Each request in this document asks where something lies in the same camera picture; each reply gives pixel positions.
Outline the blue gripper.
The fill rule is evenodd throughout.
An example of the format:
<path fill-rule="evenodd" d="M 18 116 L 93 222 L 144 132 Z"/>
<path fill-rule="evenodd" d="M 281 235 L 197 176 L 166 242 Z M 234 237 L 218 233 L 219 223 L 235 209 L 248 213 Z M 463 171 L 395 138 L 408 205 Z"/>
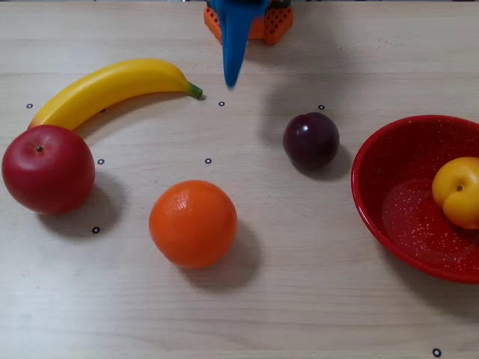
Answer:
<path fill-rule="evenodd" d="M 252 19 L 262 16 L 269 6 L 263 0 L 210 0 L 220 17 L 225 84 L 233 88 L 240 74 Z"/>

